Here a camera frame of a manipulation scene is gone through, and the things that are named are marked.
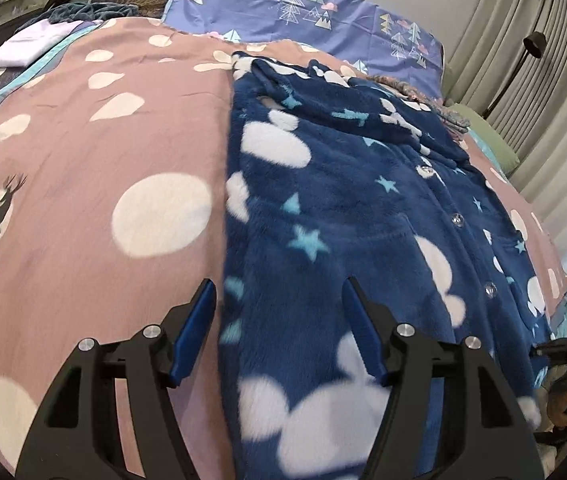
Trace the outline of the person's right hand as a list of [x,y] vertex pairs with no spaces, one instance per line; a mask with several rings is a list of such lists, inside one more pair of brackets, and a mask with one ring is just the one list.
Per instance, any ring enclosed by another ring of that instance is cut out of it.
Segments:
[[549,392],[546,411],[553,426],[565,428],[567,426],[567,390]]

